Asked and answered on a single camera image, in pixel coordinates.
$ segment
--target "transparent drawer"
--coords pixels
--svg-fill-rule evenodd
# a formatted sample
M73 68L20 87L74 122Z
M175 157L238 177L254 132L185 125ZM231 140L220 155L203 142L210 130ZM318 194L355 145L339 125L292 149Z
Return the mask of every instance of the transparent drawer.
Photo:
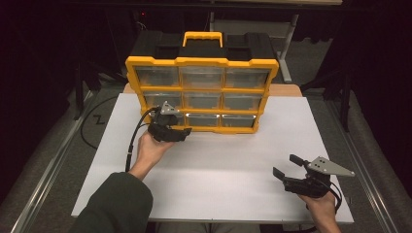
M218 126L219 115L205 114L186 114L186 120L189 126Z
M224 127L253 127L256 116L254 115L222 115Z
M162 106L164 101L167 101L171 106L180 109L182 108L181 93L173 91L144 91L148 108Z
M227 68L224 87L263 88L269 69Z
M180 68L183 86L198 89L220 89L224 68L186 66Z
M179 85L178 68L173 66L135 66L140 85Z
M149 116L151 119L155 117L155 113L151 112L149 113ZM178 124L176 125L185 125L185 119L183 118L183 114L175 114L176 118L178 119Z
M219 109L221 94L214 92L185 92L184 106L187 109Z
M257 110L261 94L225 93L223 108L226 110Z

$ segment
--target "human hand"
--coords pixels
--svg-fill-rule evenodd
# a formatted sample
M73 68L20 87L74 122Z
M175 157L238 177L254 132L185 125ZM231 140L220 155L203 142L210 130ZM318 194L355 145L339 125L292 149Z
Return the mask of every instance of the human hand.
M144 132L139 138L136 162L128 173L142 181L173 145L174 143L158 142L148 131Z
M321 198L311 198L298 195L302 199L315 221L316 227L322 233L340 233L335 218L335 197L328 192Z

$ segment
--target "gray floor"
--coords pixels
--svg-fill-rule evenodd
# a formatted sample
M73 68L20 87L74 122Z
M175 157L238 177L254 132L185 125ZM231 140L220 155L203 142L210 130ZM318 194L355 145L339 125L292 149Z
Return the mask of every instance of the gray floor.
M307 83L316 76L329 43L312 45L309 41L293 42L287 62L294 83ZM108 98L122 92L122 86L104 83L94 98L89 98L90 106L96 106ZM350 134L342 132L336 121L336 103L325 102L322 91L313 89L305 93L309 100L315 121L318 124L326 150L331 160L357 171L354 179L339 178L343 193L347 198L355 223L343 225L344 232L412 232L409 218L412 204L391 166L380 151L361 115L355 95L351 98L349 115ZM85 138L98 146L115 100L109 100L96 108L85 121ZM27 163L8 198L0 207L0 230L10 232L22 210L36 189L51 160L58 154L59 147L76 123L73 120L74 105L68 110ZM82 187L95 149L89 147L77 132L65 153L65 161L59 167L47 198L33 222L28 222L28 232L66 232L74 219L70 217L77 195ZM297 226L288 225L286 229Z

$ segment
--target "storage organizer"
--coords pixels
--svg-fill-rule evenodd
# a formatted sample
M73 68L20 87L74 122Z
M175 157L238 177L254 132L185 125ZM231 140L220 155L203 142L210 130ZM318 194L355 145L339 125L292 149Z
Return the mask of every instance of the storage organizer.
M258 130L279 69L263 33L158 31L141 32L126 67L141 113L167 101L181 112L173 128L218 133Z

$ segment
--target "dark green sleeve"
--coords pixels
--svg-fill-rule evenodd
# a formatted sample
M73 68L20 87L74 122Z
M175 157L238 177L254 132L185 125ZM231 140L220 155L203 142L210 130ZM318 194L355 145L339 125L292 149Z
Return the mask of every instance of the dark green sleeve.
M151 191L128 173L114 173L91 195L70 232L145 232Z

